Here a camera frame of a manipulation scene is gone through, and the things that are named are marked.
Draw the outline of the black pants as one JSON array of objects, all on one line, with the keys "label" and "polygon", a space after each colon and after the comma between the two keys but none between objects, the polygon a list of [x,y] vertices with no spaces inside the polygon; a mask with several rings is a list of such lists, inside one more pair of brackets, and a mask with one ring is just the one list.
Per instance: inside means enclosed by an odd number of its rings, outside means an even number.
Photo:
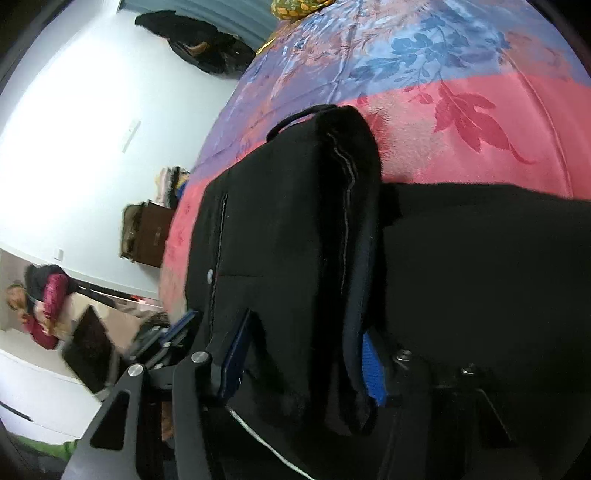
[{"label": "black pants", "polygon": [[503,184],[385,183],[351,106],[287,117],[207,185],[185,299],[204,350],[252,312],[209,414],[226,479],[380,479],[363,335],[497,383],[510,479],[590,475],[590,204]]}]

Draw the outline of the brown wooden cabinet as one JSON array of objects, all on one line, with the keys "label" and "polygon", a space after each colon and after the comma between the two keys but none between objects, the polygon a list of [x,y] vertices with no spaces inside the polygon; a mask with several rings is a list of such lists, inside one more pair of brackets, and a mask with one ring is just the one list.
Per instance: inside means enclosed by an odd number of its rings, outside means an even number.
[{"label": "brown wooden cabinet", "polygon": [[159,268],[174,211],[150,201],[123,210],[119,257]]}]

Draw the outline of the person in magenta jacket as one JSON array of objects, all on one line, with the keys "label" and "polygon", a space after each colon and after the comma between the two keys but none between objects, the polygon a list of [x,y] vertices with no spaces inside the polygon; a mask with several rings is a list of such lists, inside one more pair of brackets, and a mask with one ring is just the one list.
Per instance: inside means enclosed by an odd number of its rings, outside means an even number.
[{"label": "person in magenta jacket", "polygon": [[17,313],[24,331],[37,345],[54,350],[66,299],[78,290],[78,283],[58,265],[29,265],[24,282],[16,281],[6,288],[6,304]]}]

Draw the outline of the pile of clothes at left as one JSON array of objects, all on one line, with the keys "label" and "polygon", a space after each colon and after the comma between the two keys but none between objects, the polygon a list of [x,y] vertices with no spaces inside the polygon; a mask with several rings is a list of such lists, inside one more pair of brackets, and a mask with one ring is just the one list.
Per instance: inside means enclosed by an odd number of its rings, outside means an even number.
[{"label": "pile of clothes at left", "polygon": [[190,172],[176,167],[163,167],[155,177],[156,194],[153,203],[175,210],[183,195]]}]

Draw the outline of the colourful striped floral bedspread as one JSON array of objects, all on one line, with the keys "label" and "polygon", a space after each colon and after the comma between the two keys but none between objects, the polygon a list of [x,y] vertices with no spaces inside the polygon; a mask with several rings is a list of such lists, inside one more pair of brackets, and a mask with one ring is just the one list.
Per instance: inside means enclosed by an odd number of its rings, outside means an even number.
[{"label": "colourful striped floral bedspread", "polygon": [[351,105],[387,182],[510,183],[590,195],[590,23],[577,1],[339,1],[283,23],[219,113],[172,220],[164,310],[185,309],[204,189],[270,128]]}]

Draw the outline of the blue-grey curtain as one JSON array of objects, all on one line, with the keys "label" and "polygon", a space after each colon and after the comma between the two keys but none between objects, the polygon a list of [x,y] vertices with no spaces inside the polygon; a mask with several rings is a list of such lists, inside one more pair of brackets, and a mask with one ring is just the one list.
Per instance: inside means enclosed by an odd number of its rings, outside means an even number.
[{"label": "blue-grey curtain", "polygon": [[280,21],[263,0],[129,0],[119,7],[137,13],[170,10],[206,21],[219,30],[242,38],[253,50],[270,38]]}]

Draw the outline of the white wall switch plate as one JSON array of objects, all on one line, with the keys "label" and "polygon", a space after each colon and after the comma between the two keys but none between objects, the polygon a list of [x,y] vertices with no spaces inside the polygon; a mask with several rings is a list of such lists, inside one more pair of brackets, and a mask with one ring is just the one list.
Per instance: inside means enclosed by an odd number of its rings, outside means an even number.
[{"label": "white wall switch plate", "polygon": [[136,135],[140,126],[141,126],[140,120],[136,120],[128,126],[128,128],[126,129],[124,138],[123,138],[123,143],[122,143],[122,148],[121,148],[122,153],[125,153],[127,151],[130,143],[134,139],[134,136]]}]

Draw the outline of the black clothes hanging on wall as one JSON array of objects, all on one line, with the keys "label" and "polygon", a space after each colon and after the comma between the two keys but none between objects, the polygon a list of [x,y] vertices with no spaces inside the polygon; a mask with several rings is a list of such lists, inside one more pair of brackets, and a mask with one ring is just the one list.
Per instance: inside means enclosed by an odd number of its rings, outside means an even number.
[{"label": "black clothes hanging on wall", "polygon": [[165,39],[181,60],[207,74],[239,78],[256,58],[242,39],[174,11],[140,14],[134,24]]}]

